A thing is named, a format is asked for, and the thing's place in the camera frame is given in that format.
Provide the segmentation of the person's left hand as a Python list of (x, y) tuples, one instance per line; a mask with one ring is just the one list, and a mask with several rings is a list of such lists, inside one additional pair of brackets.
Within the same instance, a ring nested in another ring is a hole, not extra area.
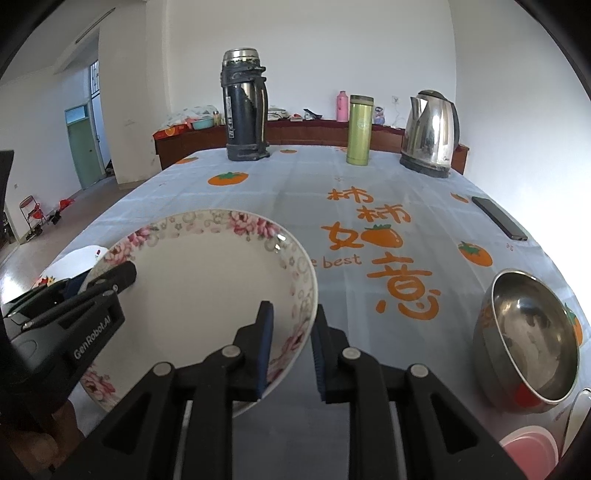
[(50, 467), (58, 468), (84, 440), (70, 400), (52, 415), (52, 433), (10, 431), (1, 428), (1, 438), (28, 474), (36, 475)]

